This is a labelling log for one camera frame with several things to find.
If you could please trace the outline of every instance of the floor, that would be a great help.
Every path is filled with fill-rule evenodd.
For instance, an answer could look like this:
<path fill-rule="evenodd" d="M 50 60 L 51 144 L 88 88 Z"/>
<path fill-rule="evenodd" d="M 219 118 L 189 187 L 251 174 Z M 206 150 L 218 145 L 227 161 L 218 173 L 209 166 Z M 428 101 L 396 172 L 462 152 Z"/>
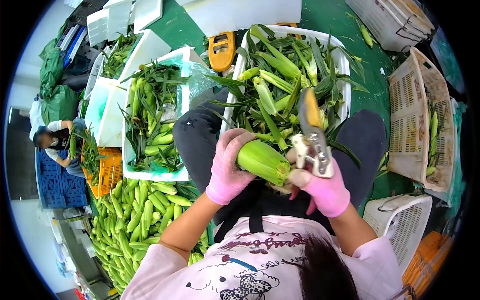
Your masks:
<path fill-rule="evenodd" d="M 302 18 L 298 27 L 325 33 L 330 32 L 352 54 L 362 58 L 365 82 L 362 82 L 360 76 L 354 72 L 351 72 L 351 77 L 354 81 L 365 86 L 370 93 L 352 91 L 351 114 L 362 109 L 371 109 L 380 114 L 385 121 L 387 139 L 389 140 L 390 100 L 387 76 L 392 70 L 391 57 L 378 45 L 374 44 L 373 49 L 370 49 L 363 41 L 357 24 L 347 17 L 346 12 L 354 14 L 344 1 L 303 0 Z M 163 17 L 152 24 L 149 29 L 165 40 L 172 49 L 188 45 L 195 47 L 195 52 L 198 54 L 205 51 L 203 32 L 175 0 L 164 1 Z M 383 68 L 385 75 L 381 74 L 381 68 Z M 365 200 L 381 199 L 394 194 L 411 192 L 412 190 L 413 186 L 410 179 L 395 173 L 387 173 L 375 181 L 370 197 Z M 363 215 L 363 208 L 364 205 L 359 211 L 361 215 Z"/>

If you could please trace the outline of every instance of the orange basket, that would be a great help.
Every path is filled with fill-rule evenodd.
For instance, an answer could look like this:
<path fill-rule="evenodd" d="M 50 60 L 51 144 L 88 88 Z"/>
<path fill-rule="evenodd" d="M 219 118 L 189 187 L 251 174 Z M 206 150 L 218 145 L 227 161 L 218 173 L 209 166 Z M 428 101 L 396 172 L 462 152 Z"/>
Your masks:
<path fill-rule="evenodd" d="M 109 194 L 110 190 L 115 188 L 117 182 L 123 179 L 121 151 L 117 148 L 103 149 L 98 147 L 98 153 L 108 157 L 100 159 L 98 186 L 92 186 L 92 174 L 90 174 L 90 176 L 87 178 L 88 185 L 92 189 L 92 193 L 96 199 L 100 199 L 101 196 Z M 83 171 L 85 177 L 87 177 L 87 170 L 83 169 Z"/>
<path fill-rule="evenodd" d="M 435 279 L 452 244 L 451 237 L 442 239 L 442 235 L 435 231 L 420 242 L 412 262 L 403 274 L 403 284 L 411 284 L 417 297 L 420 297 Z"/>

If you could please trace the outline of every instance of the woman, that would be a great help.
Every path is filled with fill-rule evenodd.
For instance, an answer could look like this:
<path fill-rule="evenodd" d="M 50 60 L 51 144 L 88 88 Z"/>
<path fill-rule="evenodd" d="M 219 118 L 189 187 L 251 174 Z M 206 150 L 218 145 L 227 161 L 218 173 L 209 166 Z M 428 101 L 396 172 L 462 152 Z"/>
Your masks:
<path fill-rule="evenodd" d="M 216 95 L 225 101 L 228 91 Z M 402 278 L 388 237 L 377 238 L 357 209 L 366 199 L 386 149 L 382 119 L 360 111 L 337 140 L 361 160 L 333 151 L 335 175 L 294 170 L 289 181 L 302 191 L 280 195 L 264 180 L 240 171 L 238 151 L 255 135 L 225 132 L 223 114 L 206 102 L 176 123 L 175 143 L 203 194 L 152 245 L 125 289 L 133 299 L 388 299 Z M 295 153 L 287 157 L 292 161 Z M 213 218 L 215 244 L 187 266 L 189 254 Z"/>
<path fill-rule="evenodd" d="M 59 155 L 59 151 L 66 150 L 70 132 L 74 125 L 75 128 L 86 129 L 83 119 L 76 118 L 73 121 L 54 121 L 48 124 L 48 126 L 39 126 L 33 136 L 33 142 L 36 147 L 45 149 L 47 155 L 59 165 L 66 168 L 69 174 L 85 178 L 85 174 L 80 167 L 80 156 L 78 155 L 81 153 L 82 139 L 77 138 L 76 153 L 78 154 L 75 157 L 70 157 L 70 152 L 66 159 L 61 158 Z"/>

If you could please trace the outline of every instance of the white shirt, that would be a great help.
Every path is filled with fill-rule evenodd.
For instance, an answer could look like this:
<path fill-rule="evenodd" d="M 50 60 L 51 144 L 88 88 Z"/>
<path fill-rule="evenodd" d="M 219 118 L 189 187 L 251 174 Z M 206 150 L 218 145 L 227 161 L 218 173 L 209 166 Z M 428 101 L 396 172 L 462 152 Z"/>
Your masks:
<path fill-rule="evenodd" d="M 50 129 L 50 131 L 52 131 L 52 132 L 61 130 L 61 120 L 51 122 L 47 126 L 47 128 Z M 59 140 L 56 137 L 54 137 L 53 138 L 53 143 L 52 143 L 51 146 L 56 146 L 58 143 L 59 143 Z M 58 154 L 58 150 L 55 150 L 55 149 L 52 149 L 52 148 L 47 148 L 47 149 L 45 149 L 45 152 L 54 161 L 57 161 L 57 159 L 60 157 L 59 154 Z"/>
<path fill-rule="evenodd" d="M 250 233 L 243 217 L 201 261 L 185 260 L 151 245 L 121 300 L 301 300 L 298 267 L 308 233 L 325 238 L 350 270 L 360 299 L 385 300 L 402 289 L 402 274 L 387 236 L 342 253 L 336 237 L 319 223 L 292 216 L 264 216 L 265 232 Z"/>

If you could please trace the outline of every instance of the hand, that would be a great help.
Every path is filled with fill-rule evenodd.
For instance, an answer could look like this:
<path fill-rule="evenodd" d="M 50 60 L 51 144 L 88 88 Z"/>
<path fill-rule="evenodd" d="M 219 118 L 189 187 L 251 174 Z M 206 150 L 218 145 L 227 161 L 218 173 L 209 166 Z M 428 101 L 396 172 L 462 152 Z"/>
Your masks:
<path fill-rule="evenodd" d="M 292 149 L 287 153 L 287 159 L 295 161 L 296 153 Z M 288 180 L 301 190 L 312 196 L 307 215 L 311 215 L 318 209 L 324 216 L 334 218 L 341 215 L 350 204 L 350 192 L 345 188 L 342 173 L 338 163 L 332 158 L 334 175 L 332 178 L 319 178 L 307 170 L 295 169 L 290 173 Z"/>
<path fill-rule="evenodd" d="M 212 177 L 205 190 L 213 202 L 228 205 L 255 179 L 256 175 L 240 171 L 236 163 L 240 149 L 255 138 L 255 134 L 236 128 L 225 132 L 216 144 Z"/>

